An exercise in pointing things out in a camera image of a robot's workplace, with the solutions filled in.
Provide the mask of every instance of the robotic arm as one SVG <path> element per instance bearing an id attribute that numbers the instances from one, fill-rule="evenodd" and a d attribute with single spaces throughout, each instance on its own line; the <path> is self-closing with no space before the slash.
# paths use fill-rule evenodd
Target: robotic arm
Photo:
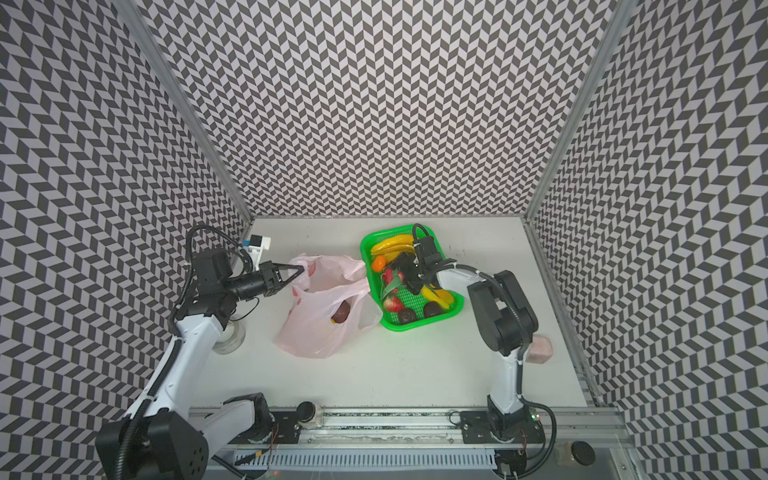
<path id="1" fill-rule="evenodd" d="M 418 237 L 418 229 L 424 232 Z M 418 283 L 428 288 L 444 288 L 469 297 L 480 336 L 485 345 L 498 352 L 495 378 L 488 395 L 488 427 L 500 442 L 511 442 L 531 422 L 532 408 L 543 409 L 550 416 L 552 430 L 541 460 L 519 478 L 538 470 L 554 448 L 557 422 L 549 407 L 529 402 L 522 393 L 522 371 L 538 319 L 515 275 L 504 270 L 488 275 L 453 259 L 444 259 L 435 239 L 420 224 L 413 226 Z"/>
<path id="2" fill-rule="evenodd" d="M 220 231 L 199 226 L 198 230 Z M 226 237 L 231 243 L 235 240 Z M 187 237 L 187 259 L 191 246 Z M 194 389 L 214 343 L 227 327 L 239 300 L 271 296 L 303 272 L 303 267 L 258 261 L 262 245 L 238 253 L 247 272 L 232 278 L 229 251 L 207 249 L 191 257 L 182 304 L 174 311 L 174 336 L 147 387 L 117 421 L 106 423 L 96 437 L 96 449 L 110 480 L 128 478 L 202 478 L 213 458 L 232 438 L 255 428 L 266 438 L 273 427 L 261 393 L 227 400 L 202 424 L 188 419 Z M 283 271 L 294 270 L 283 279 Z M 186 295 L 191 273 L 197 273 L 194 295 Z"/>

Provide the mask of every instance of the black lid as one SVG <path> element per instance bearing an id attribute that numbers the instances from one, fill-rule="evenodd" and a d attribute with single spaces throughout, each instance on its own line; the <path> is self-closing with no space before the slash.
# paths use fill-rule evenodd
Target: black lid
<path id="1" fill-rule="evenodd" d="M 571 443 L 571 455 L 576 462 L 582 465 L 592 465 L 594 463 L 594 450 L 586 442 Z"/>
<path id="2" fill-rule="evenodd" d="M 312 402 L 301 402 L 296 407 L 296 413 L 299 415 L 299 422 L 308 422 L 315 416 L 315 404 Z"/>

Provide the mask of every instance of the mounting plate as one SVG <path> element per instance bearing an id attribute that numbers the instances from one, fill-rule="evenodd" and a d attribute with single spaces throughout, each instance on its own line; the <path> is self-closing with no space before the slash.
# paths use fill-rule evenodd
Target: mounting plate
<path id="1" fill-rule="evenodd" d="M 295 411 L 285 412 L 271 412 L 275 417 L 275 424 L 277 427 L 277 437 L 275 438 L 275 445 L 288 444 L 295 445 L 299 443 L 299 434 L 301 433 L 301 426 L 298 423 L 299 415 Z M 270 443 L 270 438 L 264 437 L 268 435 L 264 433 L 262 429 L 251 428 L 245 432 L 240 433 L 230 442 L 230 445 L 236 444 L 255 444 L 264 445 Z"/>
<path id="2" fill-rule="evenodd" d="M 491 427 L 488 425 L 488 412 L 486 410 L 464 410 L 461 414 L 461 429 L 464 443 L 472 445 L 478 443 L 498 443 L 505 445 L 508 443 L 522 444 L 543 443 L 544 431 L 541 424 L 533 421 L 520 422 L 520 433 L 518 433 L 511 442 L 500 442 L 491 434 Z"/>

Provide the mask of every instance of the jar lid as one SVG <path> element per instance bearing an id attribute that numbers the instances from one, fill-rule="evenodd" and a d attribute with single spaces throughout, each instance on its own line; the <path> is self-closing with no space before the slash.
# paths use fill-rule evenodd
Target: jar lid
<path id="1" fill-rule="evenodd" d="M 571 455 L 576 462 L 582 465 L 592 465 L 594 463 L 594 450 L 586 442 L 571 443 Z"/>

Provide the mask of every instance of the pink plastic bag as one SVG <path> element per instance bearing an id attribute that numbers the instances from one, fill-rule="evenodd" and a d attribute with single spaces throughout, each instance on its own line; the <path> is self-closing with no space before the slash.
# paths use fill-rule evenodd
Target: pink plastic bag
<path id="1" fill-rule="evenodd" d="M 344 342 L 376 326 L 382 310 L 370 296 L 366 265 L 344 257 L 296 257 L 289 263 L 304 266 L 293 286 L 293 308 L 275 344 L 294 356 L 324 359 Z M 331 316 L 344 300 L 351 310 L 344 323 Z"/>

